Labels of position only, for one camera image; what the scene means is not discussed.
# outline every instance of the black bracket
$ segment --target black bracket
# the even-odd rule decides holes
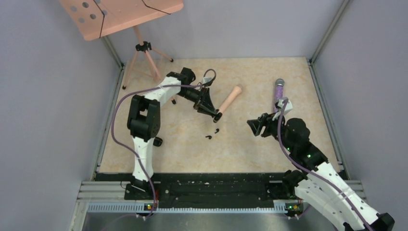
[[[180,73],[170,72],[166,76],[177,78],[181,81],[182,85],[190,85],[196,79],[194,72],[185,67]],[[214,82],[214,80],[215,78],[213,78],[210,82],[203,84],[203,87],[200,90],[194,88],[181,88],[177,95],[194,102],[193,108],[197,110],[198,113],[215,117],[218,111],[215,109],[211,101],[210,89],[208,88]]]
[[[135,200],[135,198],[137,198],[138,200],[152,200],[153,193],[156,193],[157,195],[157,192],[152,191],[152,188],[147,181],[137,180],[132,177],[130,184],[126,185],[124,199]]]
[[[394,227],[395,220],[388,213],[377,214],[378,219],[370,224],[374,231],[391,231]],[[345,231],[355,231],[348,223],[344,223]]]
[[[291,118],[285,124],[285,119],[279,125],[278,120],[272,120],[275,114],[263,113],[258,119],[248,120],[247,124],[255,136],[260,135],[263,127],[262,137],[273,136],[278,139],[278,126],[282,133],[283,146],[291,152],[290,157],[301,166],[317,171],[317,166],[328,162],[327,157],[309,141],[310,130],[306,123],[299,118]]]
[[[146,52],[147,50],[152,50],[152,45],[149,42],[144,41],[143,45],[136,45],[136,50]]]
[[[301,173],[298,170],[288,170],[284,173],[283,179],[282,179],[282,186],[284,189],[284,192],[286,192],[286,196],[288,196],[291,199],[296,198],[296,194],[294,192],[294,188],[299,185],[299,182],[307,180],[307,177],[305,174]]]
[[[140,112],[147,110],[147,115]],[[145,142],[156,137],[160,129],[160,102],[144,96],[134,95],[130,103],[127,128],[132,137],[142,138]]]

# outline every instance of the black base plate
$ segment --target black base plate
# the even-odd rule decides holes
[[[283,191],[283,173],[155,173],[152,181],[161,208],[263,208],[274,199],[290,199]],[[95,181],[130,181],[129,174],[98,173]],[[152,200],[126,185],[125,200]]]

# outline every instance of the wooden handle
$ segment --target wooden handle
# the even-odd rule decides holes
[[[232,89],[232,92],[229,94],[229,96],[224,100],[224,102],[221,104],[221,106],[218,109],[219,113],[224,113],[225,110],[229,107],[229,105],[232,103],[232,101],[235,100],[235,98],[241,94],[243,90],[243,86],[241,84],[238,84],[237,86]]]

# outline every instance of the black cord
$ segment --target black cord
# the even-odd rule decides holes
[[[206,70],[206,71],[204,72],[204,77],[205,77],[205,75],[206,75],[209,71],[214,72],[214,77],[213,77],[213,78],[217,77],[216,71],[215,71],[214,69],[212,69],[212,68],[210,68],[210,69],[208,69],[208,70]]]
[[[147,8],[150,8],[150,9],[153,9],[153,10],[157,10],[157,11],[159,11],[159,12],[166,13],[166,14],[168,14],[168,15],[171,15],[170,13],[167,13],[167,12],[161,11],[161,10],[159,10],[159,9],[156,9],[156,8],[154,8],[154,7],[148,6],[148,5],[144,2],[144,0],[141,0],[141,1],[143,2],[144,6],[146,6]]]
[[[120,187],[124,190],[126,190],[123,186],[122,186],[122,181],[120,181]]]
[[[101,38],[103,23],[105,22],[105,13],[104,13],[103,10],[99,7],[99,5],[96,3],[95,0],[93,0],[93,2],[96,4],[96,6],[99,8],[99,10],[101,11],[101,13],[103,14],[102,25],[101,25],[101,31],[99,32],[99,38]]]

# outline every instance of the metal frame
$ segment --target metal frame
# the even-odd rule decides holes
[[[90,213],[149,213],[144,202],[90,202]],[[157,208],[153,213],[287,213],[285,202],[274,202],[273,208]]]
[[[336,154],[336,157],[338,159],[338,163],[340,166],[340,170],[344,170],[346,175],[347,175],[347,166],[345,164],[344,158],[343,158],[343,151],[342,151],[342,147],[339,144],[338,141],[338,135],[336,133],[336,128],[335,125],[332,121],[332,116],[330,114],[330,111],[328,109],[326,100],[325,100],[325,96],[324,96],[324,92],[322,91],[321,85],[319,83],[319,78],[316,74],[315,71],[315,63],[316,60],[319,58],[322,50],[324,49],[325,45],[327,44],[327,41],[330,40],[332,33],[334,32],[334,30],[336,29],[339,21],[341,20],[341,18],[343,17],[345,11],[348,9],[349,5],[352,3],[352,0],[344,0],[340,9],[338,10],[338,12],[336,13],[334,19],[332,20],[329,28],[327,29],[324,37],[322,38],[322,40],[320,41],[316,51],[314,52],[312,58],[308,61],[308,66],[309,66],[309,70],[313,79],[313,83],[315,85],[316,88],[316,92],[318,95],[318,99],[320,102],[320,106],[322,108],[323,111],[323,116],[325,118],[326,124],[327,124],[327,128],[329,131],[329,135],[331,138],[331,141],[333,143],[333,147],[334,147],[334,151]],[[130,182],[121,182],[121,181],[99,181],[99,182],[95,182],[92,181],[94,174],[96,172],[98,172],[99,170],[99,166],[101,164],[102,161],[102,156],[103,156],[103,152],[104,152],[104,148],[105,148],[105,144],[106,144],[106,139],[107,139],[107,135],[108,135],[108,131],[109,131],[109,127],[110,127],[110,122],[112,120],[112,115],[113,115],[113,111],[115,108],[115,104],[119,95],[119,89],[121,86],[121,82],[122,82],[122,78],[125,72],[124,69],[124,64],[123,62],[120,60],[117,52],[115,51],[115,48],[113,47],[111,41],[109,40],[108,37],[103,37],[102,41],[105,45],[105,47],[107,48],[107,50],[109,51],[110,55],[112,56],[112,58],[114,59],[114,61],[116,62],[116,64],[120,67],[120,72],[118,75],[118,80],[116,83],[116,88],[115,88],[115,92],[112,98],[112,102],[110,105],[110,111],[109,111],[109,116],[107,118],[106,124],[105,124],[105,129],[104,129],[104,134],[102,136],[102,142],[100,145],[100,148],[98,150],[98,158],[96,161],[96,165],[93,171],[92,176],[90,177],[90,181],[85,181],[82,182],[81,188],[79,190],[78,193],[78,197],[77,197],[77,202],[76,202],[76,206],[74,209],[74,213],[72,216],[72,220],[71,220],[71,225],[69,230],[70,231],[80,231],[82,230],[82,227],[84,225],[85,222],[85,216],[86,213],[88,211],[88,209],[90,208],[90,211],[92,212],[123,212],[123,206],[127,206],[127,205],[132,205],[131,207],[125,207],[125,209],[128,209],[127,212],[138,212],[138,210],[140,210],[140,206],[145,204],[145,203],[152,203],[152,201],[150,200],[146,200],[146,201],[126,201],[124,200],[124,195],[125,195],[125,188],[122,185],[126,185]],[[359,180],[346,180],[345,181],[348,185],[350,185],[350,187],[363,199],[366,200],[366,196],[364,194],[364,189],[361,185],[361,182]],[[290,204],[290,203],[296,203],[297,200],[274,200],[274,202],[277,203],[278,207],[281,206],[282,204]],[[268,210],[268,211],[257,211],[254,210],[254,212],[270,212],[273,210]],[[237,213],[247,213],[248,211],[246,210],[242,210],[242,211],[237,211]]]

